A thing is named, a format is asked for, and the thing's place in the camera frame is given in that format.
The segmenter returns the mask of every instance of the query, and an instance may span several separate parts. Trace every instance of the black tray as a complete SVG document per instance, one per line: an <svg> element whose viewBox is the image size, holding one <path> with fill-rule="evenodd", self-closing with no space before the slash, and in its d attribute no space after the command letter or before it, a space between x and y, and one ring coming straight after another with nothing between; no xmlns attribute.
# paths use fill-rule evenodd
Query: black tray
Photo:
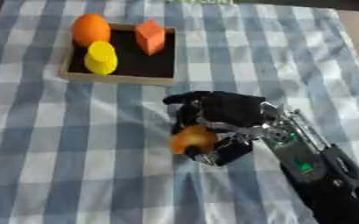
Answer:
<svg viewBox="0 0 359 224"><path fill-rule="evenodd" d="M99 75L84 67L87 48L73 43L63 63L60 76L72 80L128 82L149 85L170 85L174 76L175 30L165 28L164 48L149 56L138 46L134 25L110 24L110 43L116 48L118 67L114 73Z"/></svg>

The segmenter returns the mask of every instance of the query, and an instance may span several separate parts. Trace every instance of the wooden tray frame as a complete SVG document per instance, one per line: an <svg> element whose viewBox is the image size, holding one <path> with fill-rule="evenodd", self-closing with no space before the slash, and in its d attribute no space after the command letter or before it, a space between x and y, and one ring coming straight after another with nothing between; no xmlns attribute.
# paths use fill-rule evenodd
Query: wooden tray frame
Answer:
<svg viewBox="0 0 359 224"><path fill-rule="evenodd" d="M115 31L134 31L135 25L133 24L109 24L110 28ZM175 33L175 29L166 27L165 32ZM69 63L71 61L74 52L74 46L72 45L60 66L59 77L68 80L77 81L96 81L102 83L132 83L142 85L158 85L158 86L170 86L173 84L174 78L149 78L149 77L137 77L137 76L125 76L121 74L115 75L100 75L94 73L70 73L68 72Z"/></svg>

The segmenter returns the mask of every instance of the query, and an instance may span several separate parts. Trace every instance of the black robotic finger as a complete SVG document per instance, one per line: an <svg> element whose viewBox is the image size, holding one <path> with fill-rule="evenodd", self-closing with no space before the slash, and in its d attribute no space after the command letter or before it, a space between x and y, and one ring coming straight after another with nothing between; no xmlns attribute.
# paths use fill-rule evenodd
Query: black robotic finger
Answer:
<svg viewBox="0 0 359 224"><path fill-rule="evenodd" d="M201 100L204 97L211 96L212 92L209 91L193 91L187 92L184 94L172 94L163 99L163 103L166 105L169 104L180 104L180 103L190 103L196 100Z"/></svg>
<svg viewBox="0 0 359 224"><path fill-rule="evenodd" d="M216 165L222 166L237 160L241 156L253 151L251 141L244 143L238 139L224 139L216 144Z"/></svg>
<svg viewBox="0 0 359 224"><path fill-rule="evenodd" d="M201 149L198 146L195 145L189 145L187 146L187 148L185 149L185 155L187 155L188 157L190 157L192 160L196 159L196 156L201 154Z"/></svg>
<svg viewBox="0 0 359 224"><path fill-rule="evenodd" d="M237 127L261 124L260 104L264 97L216 91L201 102L203 117L212 123L227 123Z"/></svg>
<svg viewBox="0 0 359 224"><path fill-rule="evenodd" d="M185 127L197 124L196 118L199 112L200 109L194 107L191 104L183 105L177 111L177 119L174 126L172 127L172 134L175 135L182 131L182 129L184 129Z"/></svg>

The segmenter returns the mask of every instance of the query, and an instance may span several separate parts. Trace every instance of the orange fruit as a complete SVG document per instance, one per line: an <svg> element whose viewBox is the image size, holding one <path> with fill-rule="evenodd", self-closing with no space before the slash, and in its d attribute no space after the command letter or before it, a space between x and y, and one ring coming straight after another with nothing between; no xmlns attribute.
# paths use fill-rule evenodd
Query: orange fruit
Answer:
<svg viewBox="0 0 359 224"><path fill-rule="evenodd" d="M215 133L208 132L202 125L194 125L184 128L180 133L172 136L169 141L169 147L174 154L183 154L187 146L194 145L201 148L201 152L208 154L218 136Z"/></svg>
<svg viewBox="0 0 359 224"><path fill-rule="evenodd" d="M110 26L98 14L84 14L74 21L72 35L78 45L88 47L99 40L109 42Z"/></svg>

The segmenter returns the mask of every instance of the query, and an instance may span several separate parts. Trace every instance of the table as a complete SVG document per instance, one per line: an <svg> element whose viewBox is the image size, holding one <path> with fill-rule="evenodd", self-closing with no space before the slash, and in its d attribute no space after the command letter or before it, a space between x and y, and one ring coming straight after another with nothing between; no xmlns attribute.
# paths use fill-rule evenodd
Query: table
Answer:
<svg viewBox="0 0 359 224"><path fill-rule="evenodd" d="M175 85L57 76L69 26L154 18L178 31ZM359 58L334 10L138 1L16 1L0 12L0 223L315 223L261 143L223 167L167 149L188 90L300 108L359 162Z"/></svg>

